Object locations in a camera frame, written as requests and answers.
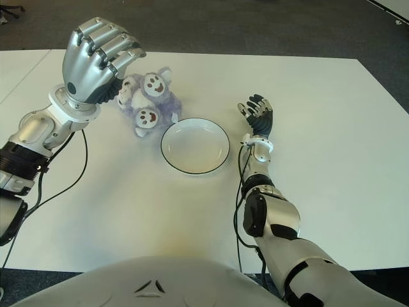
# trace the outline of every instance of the black cable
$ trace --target black cable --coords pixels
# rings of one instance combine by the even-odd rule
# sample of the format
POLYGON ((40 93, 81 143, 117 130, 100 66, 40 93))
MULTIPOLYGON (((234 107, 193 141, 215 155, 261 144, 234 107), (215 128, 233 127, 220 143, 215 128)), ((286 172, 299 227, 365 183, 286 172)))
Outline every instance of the black cable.
POLYGON ((240 151, 238 152, 238 170, 239 170, 239 174, 240 174, 240 183, 238 185, 238 189, 237 189, 237 194, 236 194, 236 210, 235 210, 235 214, 233 216, 233 226, 235 229, 235 233, 236 233, 236 245, 237 245, 237 257, 238 257, 238 264, 240 267, 240 272, 242 272, 242 260, 240 258, 240 248, 238 245, 238 242, 240 241, 240 243, 242 243, 245 247, 247 248, 254 248, 256 250, 257 255, 259 256, 261 263, 262 263, 262 267, 261 267, 261 282, 263 285, 263 288, 265 288, 267 291, 270 291, 270 289, 268 288, 267 285, 267 280, 266 280, 266 262, 264 259, 263 254, 261 253, 260 248, 257 245, 252 245, 252 244, 247 244, 243 241, 243 239, 241 238, 240 234, 238 233, 238 227, 237 227, 237 215, 238 215, 238 210, 240 209, 240 207, 242 206, 243 200, 245 198, 245 196, 243 195, 240 198, 240 201, 238 202, 238 195, 240 193, 240 188, 242 185, 244 185, 244 180, 243 180, 243 175, 244 175, 244 171, 245 168, 247 167, 248 163, 249 163, 249 159, 251 156, 251 153, 249 153, 249 156, 247 157, 247 160, 245 162, 244 168, 242 170, 241 167, 241 163, 240 163, 240 159, 242 157, 242 150, 243 147, 245 145, 243 145, 242 147, 240 147, 240 151))
MULTIPOLYGON (((47 161, 47 169, 48 166, 50 165, 50 163, 59 155, 60 152, 63 151, 63 149, 69 144, 69 142, 71 141, 71 139, 73 138, 75 132, 71 133, 70 136, 66 139, 66 141, 64 142, 64 144, 58 148, 58 150, 56 151, 56 153, 54 155, 52 155, 52 157, 47 161)), ((24 217, 28 217, 30 216, 35 210, 37 210, 37 208, 40 206, 40 202, 42 199, 42 193, 43 193, 43 176, 45 174, 45 172, 47 171, 47 169, 42 169, 40 172, 40 176, 38 177, 38 196, 37 196, 37 201, 35 203, 35 205, 33 207, 31 207, 26 214, 24 214, 24 217)))
POLYGON ((245 168, 247 167, 247 165, 248 165, 248 163, 249 163, 249 159, 250 159, 250 155, 249 155, 249 156, 247 157, 247 160, 246 160, 246 162, 245 162, 244 168, 243 168, 243 170, 242 170, 242 167, 241 167, 241 164, 240 164, 240 159, 242 158, 242 150, 243 150, 243 147, 244 147, 244 146, 245 146, 245 145, 243 145, 242 147, 240 147, 240 151, 238 152, 238 169, 239 169, 240 183, 239 183, 238 189, 237 189, 237 194, 236 194, 236 208, 235 208, 235 214, 234 214, 234 216, 233 216, 233 226, 234 226, 235 233, 236 233, 237 257, 238 257, 238 265, 239 265, 239 268, 240 268, 240 272, 243 272, 243 270, 242 270, 242 259, 241 259, 241 257, 240 257, 240 247, 239 247, 238 242, 240 241, 240 243, 242 243, 242 244, 243 244, 245 247, 247 247, 247 248, 256 248, 256 247, 257 247, 257 246, 253 246, 253 245, 246 244, 246 243, 243 241, 243 239, 241 238, 240 234, 238 233, 238 227, 237 227, 237 213, 238 213, 238 209, 241 207, 241 205, 242 205, 242 203, 243 203, 243 200, 244 200, 244 197, 245 197, 245 196, 242 196, 242 197, 240 198, 240 201, 238 202, 238 195, 240 194, 240 188, 241 188, 241 186, 242 186, 242 183, 244 183, 244 181, 243 181, 243 175, 244 175, 245 168))
POLYGON ((42 205, 44 205, 45 203, 48 203, 49 201, 53 200, 55 197, 57 197, 57 196, 59 196, 59 195, 65 193, 65 192, 67 192, 69 189, 71 189, 73 186, 75 186, 75 185, 78 183, 78 181, 82 178, 82 176, 84 175, 85 170, 86 170, 86 168, 87 168, 87 164, 88 164, 88 143, 87 143, 87 139, 86 139, 86 137, 85 137, 85 132, 84 132, 84 130, 82 129, 81 132, 82 132, 82 136, 83 136, 83 138, 84 138, 84 145, 85 145, 85 162, 84 162, 84 167, 83 167, 83 169, 82 169, 81 174, 79 175, 79 177, 77 178, 77 180, 76 180, 72 185, 70 185, 70 186, 67 187, 66 189, 62 190, 61 192, 55 194, 54 196, 48 198, 47 200, 43 201, 41 204, 39 204, 39 205, 34 209, 34 211, 32 211, 32 212, 30 212, 28 215, 26 215, 26 217, 29 217, 32 213, 34 213, 37 209, 39 209, 39 208, 40 208, 42 205))
MULTIPOLYGON (((42 198, 42 182, 43 182, 43 176, 44 176, 44 171, 41 171, 40 176, 38 177, 38 196, 37 196, 36 205, 34 205, 34 207, 31 208, 30 210, 28 210, 28 211, 26 212, 26 214, 24 215, 24 218, 23 218, 23 220, 22 220, 22 222, 21 222, 19 228, 17 229, 16 234, 15 234, 13 240, 12 240, 12 243, 11 243, 11 245, 10 245, 10 248, 8 249, 7 256, 6 256, 6 258, 4 259, 3 266, 1 267, 0 274, 3 272, 4 268, 6 267, 7 261, 8 261, 8 259, 9 259, 9 257, 10 257, 10 254, 12 253, 12 249, 13 249, 15 240, 16 240, 16 238, 17 238, 17 235, 18 235, 19 232, 20 232, 21 226, 23 225, 24 221, 25 221, 31 214, 33 214, 38 208, 40 208, 42 205, 44 205, 44 204, 47 203, 48 201, 51 201, 51 200, 54 199, 55 197, 57 197, 57 196, 63 194, 64 192, 67 192, 67 190, 71 189, 75 184, 78 183, 78 181, 82 178, 83 174, 85 173, 85 170, 86 170, 87 164, 88 164, 88 144, 87 144, 87 139, 86 139, 86 137, 85 137, 85 132, 84 132, 84 130, 81 130, 81 131, 82 131, 82 136, 83 136, 83 138, 84 138, 84 144, 85 144, 85 163, 84 163, 84 167, 83 167, 83 169, 82 169, 81 174, 79 175, 78 179, 77 179, 72 185, 70 185, 70 186, 67 187, 66 189, 62 190, 61 192, 55 194, 54 196, 52 196, 52 197, 50 197, 49 199, 47 199, 47 200, 43 201, 42 203, 40 203, 40 202, 41 202, 41 198, 42 198)), ((67 140, 65 141, 65 143, 63 144, 63 146, 61 146, 61 147, 56 151, 56 153, 50 158, 50 160, 48 161, 47 165, 49 165, 50 162, 51 162, 53 159, 55 159, 55 157, 65 148, 65 146, 71 141, 73 135, 74 135, 74 132, 71 133, 71 135, 68 137, 68 139, 67 139, 67 140)))

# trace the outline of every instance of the floor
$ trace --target floor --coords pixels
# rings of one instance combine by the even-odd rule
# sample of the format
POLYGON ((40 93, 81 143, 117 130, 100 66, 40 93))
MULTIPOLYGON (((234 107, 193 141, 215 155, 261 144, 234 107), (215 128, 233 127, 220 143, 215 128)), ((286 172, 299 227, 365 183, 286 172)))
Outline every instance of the floor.
MULTIPOLYGON (((2 0, 0 50, 64 49, 71 30, 94 16, 126 27, 146 51, 357 58, 409 112, 409 27, 365 0, 2 0)), ((0 306, 77 273, 7 269, 0 306)), ((354 274, 409 304, 409 268, 354 274)))

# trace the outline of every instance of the robot finger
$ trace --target robot finger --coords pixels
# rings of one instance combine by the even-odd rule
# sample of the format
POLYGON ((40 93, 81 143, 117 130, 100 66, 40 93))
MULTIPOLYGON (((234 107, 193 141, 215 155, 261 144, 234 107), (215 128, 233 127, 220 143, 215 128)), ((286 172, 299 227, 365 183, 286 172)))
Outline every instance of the robot finger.
POLYGON ((118 35, 125 32, 125 29, 115 24, 107 24, 102 28, 99 28, 95 32, 90 33, 85 39, 91 40, 92 50, 95 51, 103 44, 109 42, 118 35))
POLYGON ((111 65, 118 71, 116 77, 118 79, 123 79, 125 75, 125 70, 128 65, 135 61, 137 58, 143 58, 146 56, 146 53, 141 48, 132 48, 127 52, 124 52, 118 56, 111 65))
POLYGON ((103 44, 100 50, 105 54, 105 62, 107 62, 113 61, 120 51, 127 51, 131 48, 140 48, 139 42, 133 36, 123 33, 103 44))
POLYGON ((264 97, 258 94, 254 94, 253 96, 250 96, 249 99, 251 102, 258 103, 259 101, 263 100, 264 97))
POLYGON ((262 103, 264 103, 267 111, 273 111, 270 102, 266 98, 263 98, 262 103))
POLYGON ((249 106, 249 111, 252 112, 254 116, 261 115, 259 106, 257 104, 247 101, 247 105, 249 106))
POLYGON ((246 118, 248 118, 252 114, 243 104, 237 104, 237 108, 239 112, 242 113, 246 118))
POLYGON ((88 36, 90 33, 102 28, 104 25, 109 24, 108 20, 105 20, 100 17, 92 18, 91 20, 84 22, 78 27, 79 32, 82 37, 88 36))

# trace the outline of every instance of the white table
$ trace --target white table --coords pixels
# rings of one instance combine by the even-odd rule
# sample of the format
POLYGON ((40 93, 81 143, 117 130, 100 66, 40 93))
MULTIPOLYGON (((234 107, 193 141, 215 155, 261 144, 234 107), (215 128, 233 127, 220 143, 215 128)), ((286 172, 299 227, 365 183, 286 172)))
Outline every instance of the white table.
MULTIPOLYGON (((0 105, 2 144, 23 114, 47 105, 63 54, 51 51, 0 105)), ((226 163, 199 177, 179 173, 163 160, 159 138, 136 138, 117 106, 104 105, 86 129, 85 176, 27 220, 8 267, 88 271, 143 255, 238 267, 236 156, 249 129, 236 104, 251 93, 274 106, 270 173, 300 211, 301 236, 351 270, 409 265, 409 116, 357 60, 149 52, 128 73, 166 65, 183 117, 226 130, 226 163)), ((83 161, 78 134, 46 174, 44 197, 73 182, 83 161)), ((35 198, 34 188, 26 200, 35 198)), ((245 272, 261 269, 253 251, 242 250, 242 261, 245 272)))
POLYGON ((0 104, 50 50, 0 51, 0 104))

